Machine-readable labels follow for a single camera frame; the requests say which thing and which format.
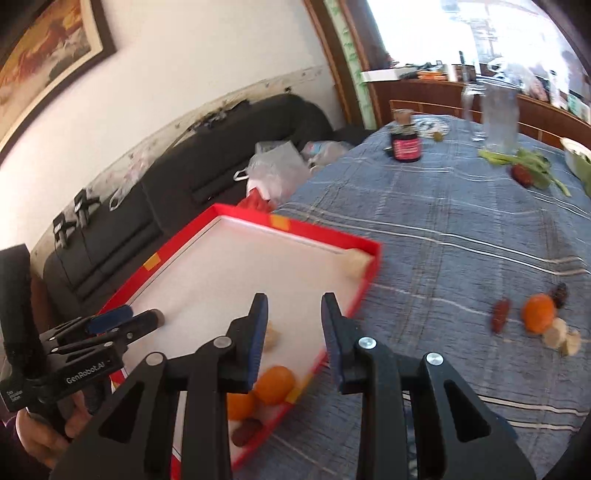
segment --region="red tray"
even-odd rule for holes
[[[358,281],[345,278],[335,264],[337,255],[349,248],[363,250],[374,257],[365,276]],[[279,351],[263,354],[260,373],[264,372],[265,365],[286,365],[294,370],[298,383],[284,404],[265,408],[259,416],[263,430],[244,448],[238,449],[230,443],[235,470],[271,434],[326,360],[320,326],[322,294],[335,291],[345,315],[353,316],[375,277],[380,259],[381,246],[374,241],[280,215],[215,204],[150,257],[107,302],[102,312],[125,303],[132,305],[136,313],[148,308],[163,311],[164,326],[131,344],[124,355],[126,367],[131,370],[134,363],[151,351],[163,351],[169,358],[195,351],[216,335],[224,334],[232,319],[245,315],[254,293],[267,293],[269,320],[276,327],[282,326],[285,335],[279,328]],[[210,293],[201,299],[199,293],[203,289],[210,289]],[[295,295],[298,309],[293,309]],[[295,321],[294,311],[305,310],[307,304],[309,310],[303,312],[302,319]],[[188,314],[192,323],[187,323]],[[209,320],[197,322],[195,318]],[[306,342],[301,343],[304,334]],[[118,385],[125,376],[125,371],[119,371],[111,378]],[[175,446],[171,468],[174,479],[180,477],[178,451]]]

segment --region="metal screw head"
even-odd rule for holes
[[[227,336],[217,337],[213,341],[213,345],[217,348],[227,348],[232,344],[232,339]]]
[[[146,357],[146,363],[151,367],[161,364],[163,360],[164,355],[158,352],[152,352]]]
[[[361,337],[359,339],[359,346],[361,348],[365,348],[366,350],[371,350],[374,348],[378,343],[371,337]]]
[[[439,353],[431,352],[427,354],[427,362],[437,367],[443,363],[443,357]]]

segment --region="yellow tape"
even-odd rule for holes
[[[271,226],[284,232],[290,231],[290,220],[287,217],[281,215],[271,215]]]
[[[160,256],[155,253],[154,255],[152,255],[149,259],[147,259],[144,263],[144,268],[147,271],[152,270],[154,267],[156,267],[158,264],[160,263]]]
[[[299,398],[301,393],[306,389],[308,383],[310,383],[310,380],[312,380],[312,378],[314,378],[314,375],[307,375],[304,381],[299,386],[295,386],[290,391],[289,395],[286,396],[285,401],[291,404],[296,403],[297,399]]]

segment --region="clear plastic bottle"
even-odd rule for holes
[[[556,108],[561,108],[562,101],[558,89],[558,77],[555,70],[550,70],[550,103]]]

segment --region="white bowl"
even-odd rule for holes
[[[583,183],[591,179],[591,163],[583,162],[574,156],[574,154],[584,155],[591,161],[591,150],[570,138],[561,138],[560,143],[564,147],[564,157],[570,171],[581,179]]]

